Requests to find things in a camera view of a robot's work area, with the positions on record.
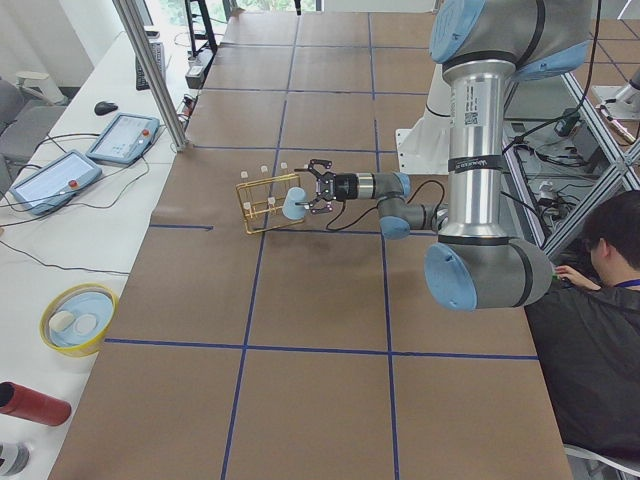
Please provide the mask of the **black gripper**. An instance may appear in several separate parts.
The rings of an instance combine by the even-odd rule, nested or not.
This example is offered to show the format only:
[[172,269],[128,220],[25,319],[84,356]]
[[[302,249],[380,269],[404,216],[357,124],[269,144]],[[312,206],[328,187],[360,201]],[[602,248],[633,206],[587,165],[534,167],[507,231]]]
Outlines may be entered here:
[[293,203],[293,215],[320,215],[333,211],[333,200],[344,202],[358,198],[358,177],[355,173],[335,174],[331,171],[332,162],[324,159],[311,159],[304,167],[295,168],[295,172],[309,172],[316,178],[316,200],[298,200]]

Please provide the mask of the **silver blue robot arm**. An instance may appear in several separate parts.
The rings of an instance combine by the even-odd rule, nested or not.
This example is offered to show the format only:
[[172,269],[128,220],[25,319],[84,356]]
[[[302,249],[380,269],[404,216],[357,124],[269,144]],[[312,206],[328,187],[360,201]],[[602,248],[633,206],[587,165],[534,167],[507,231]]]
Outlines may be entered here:
[[331,210],[334,202],[373,199],[388,239],[431,230],[427,286],[443,307],[520,307],[548,290],[552,266],[542,250],[509,236],[499,223],[504,96],[509,81],[539,80],[578,68],[589,48],[587,1],[448,1],[429,42],[450,94],[446,205],[412,205],[406,174],[331,171],[313,159],[316,195],[291,188],[283,213],[291,220]]

